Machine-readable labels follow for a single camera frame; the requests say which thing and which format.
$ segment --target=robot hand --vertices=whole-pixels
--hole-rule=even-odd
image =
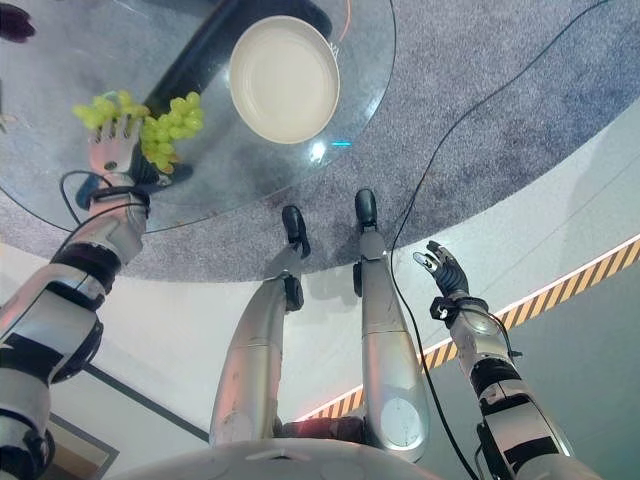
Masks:
[[[445,298],[454,293],[469,295],[469,282],[464,270],[449,250],[439,243],[430,240],[427,252],[415,252],[413,259],[431,274]]]

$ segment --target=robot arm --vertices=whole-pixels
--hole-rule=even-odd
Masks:
[[[0,479],[37,478],[51,461],[49,386],[93,358],[102,335],[95,311],[142,249],[149,199],[131,176],[138,129],[127,122],[101,138],[109,122],[91,139],[91,167],[105,188],[92,195],[90,220],[0,310]]]
[[[503,343],[499,320],[486,302],[469,296],[466,275],[455,257],[436,242],[414,259],[436,280],[443,297],[431,306],[458,350],[463,374],[478,397],[482,450],[494,478],[598,479],[572,458],[561,430],[542,411]]]

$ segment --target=humanoid robot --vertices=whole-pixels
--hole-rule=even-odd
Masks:
[[[142,249],[150,202],[137,186],[143,169],[132,156],[139,130],[132,123],[121,117],[92,136],[90,165],[101,183],[91,194],[89,219],[0,310],[0,480],[38,478],[51,462],[49,387],[91,361],[103,329],[95,312],[121,267]],[[427,391],[377,231],[373,193],[359,191],[355,209],[364,419],[282,425],[277,418],[283,322],[303,305],[301,261],[310,254],[302,214],[287,206],[286,245],[267,267],[227,352],[211,448],[122,478],[436,478],[413,465],[427,448]],[[444,320],[477,394],[483,415],[478,434],[494,478],[599,478],[575,460],[537,405],[502,341],[499,322],[482,299],[469,295],[455,258],[435,242],[414,258],[442,292],[431,313]]]

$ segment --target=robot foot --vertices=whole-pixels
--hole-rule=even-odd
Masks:
[[[307,227],[304,224],[302,213],[295,205],[287,205],[282,209],[282,223],[287,231],[287,239],[292,245],[302,246],[302,258],[311,253],[311,246],[307,238]]]
[[[360,232],[369,229],[377,230],[378,211],[376,209],[376,197],[373,192],[368,188],[358,190],[355,204]]]

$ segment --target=gray carpet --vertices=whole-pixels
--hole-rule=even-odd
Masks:
[[[175,281],[260,278],[284,236],[280,210],[298,205],[313,253],[307,271],[356,259],[353,196],[378,199],[390,243],[438,140],[477,100],[510,79],[594,2],[435,0],[395,4],[396,63],[362,135],[325,171],[229,214],[149,234],[127,268]],[[542,175],[640,95],[640,2],[612,0],[581,19],[517,83],[465,120],[430,171],[400,244],[483,211]],[[6,197],[2,236],[48,256],[63,238]]]

